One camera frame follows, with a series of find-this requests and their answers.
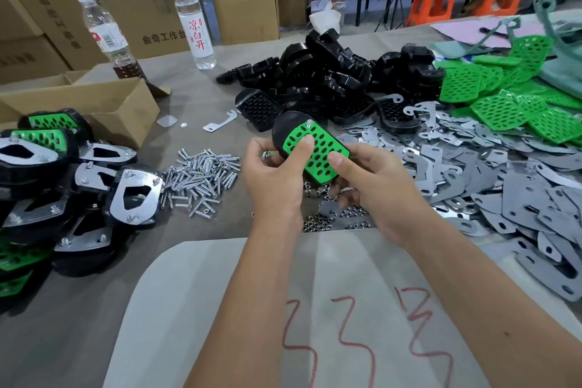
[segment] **bottle label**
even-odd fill
[[[115,22],[93,26],[89,32],[104,53],[119,51],[127,46],[127,40]]]
[[[202,12],[180,16],[180,22],[186,33],[186,40],[194,57],[201,59],[214,54],[208,28]]]

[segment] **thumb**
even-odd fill
[[[356,188],[369,173],[338,152],[330,152],[328,161],[339,176],[346,179],[351,186]]]
[[[303,172],[305,169],[305,165],[309,161],[311,154],[313,153],[313,148],[316,142],[313,139],[313,136],[307,134],[304,136],[299,143],[295,145],[293,152],[283,163],[286,169],[289,169],[293,172]]]

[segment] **bottle with dark liquid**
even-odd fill
[[[127,40],[111,14],[96,0],[78,0],[83,6],[83,21],[107,56],[119,78],[140,77],[147,80],[140,64],[129,50]]]

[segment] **person's left hand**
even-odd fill
[[[253,201],[255,222],[278,221],[282,230],[301,231],[303,169],[314,144],[311,135],[305,136],[283,161],[271,140],[251,140],[243,161],[243,175]],[[275,152],[263,162],[261,155],[266,150]]]

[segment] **orange stool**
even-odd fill
[[[497,2],[499,9],[494,9]],[[483,3],[475,8],[471,15],[514,15],[517,14],[520,0],[483,0]]]
[[[443,6],[444,2],[445,0],[414,0],[406,26],[449,20],[455,0],[449,0],[446,8]]]

